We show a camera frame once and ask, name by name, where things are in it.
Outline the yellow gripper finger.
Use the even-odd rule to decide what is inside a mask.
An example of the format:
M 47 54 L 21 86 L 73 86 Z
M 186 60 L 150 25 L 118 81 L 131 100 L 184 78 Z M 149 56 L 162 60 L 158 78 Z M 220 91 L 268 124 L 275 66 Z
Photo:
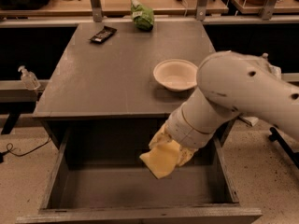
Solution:
M 180 144 L 177 144 L 177 161 L 176 166 L 180 167 L 183 166 L 185 163 L 187 163 L 194 155 L 195 152 L 197 152 L 197 148 L 191 148 L 191 147 L 184 147 Z
M 163 124 L 159 131 L 152 137 L 149 142 L 149 148 L 153 149 L 158 145 L 163 145 L 172 141 L 171 136 L 165 129 L 165 125 Z

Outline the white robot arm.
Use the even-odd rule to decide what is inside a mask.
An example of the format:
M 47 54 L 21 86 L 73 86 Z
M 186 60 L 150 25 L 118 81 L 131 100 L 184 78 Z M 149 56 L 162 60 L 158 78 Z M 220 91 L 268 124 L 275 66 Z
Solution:
M 263 57 L 231 51 L 206 57 L 197 70 L 197 87 L 173 111 L 149 143 L 176 141 L 200 149 L 220 126 L 240 114 L 262 119 L 299 138 L 299 88 L 271 74 Z

